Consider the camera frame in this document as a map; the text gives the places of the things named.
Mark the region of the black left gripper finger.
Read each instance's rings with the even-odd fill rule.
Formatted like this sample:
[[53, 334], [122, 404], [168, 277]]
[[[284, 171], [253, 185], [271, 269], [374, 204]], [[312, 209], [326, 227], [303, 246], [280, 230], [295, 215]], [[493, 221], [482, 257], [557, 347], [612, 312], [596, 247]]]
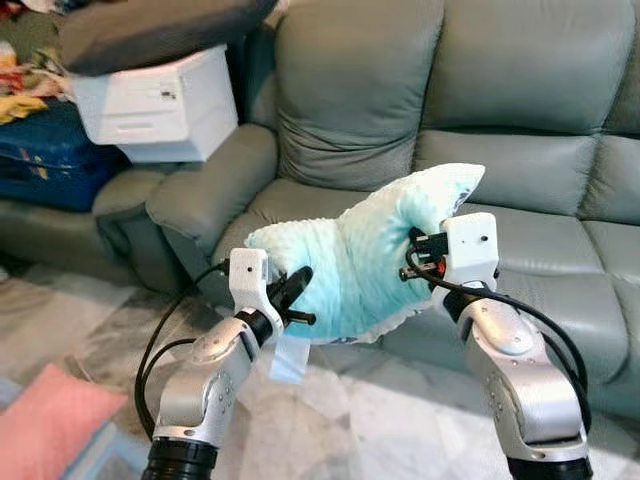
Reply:
[[271, 306], [276, 311], [288, 311], [297, 301], [297, 298], [305, 292], [307, 284], [314, 275], [311, 266], [302, 266], [301, 269], [293, 271], [282, 282], [271, 284]]

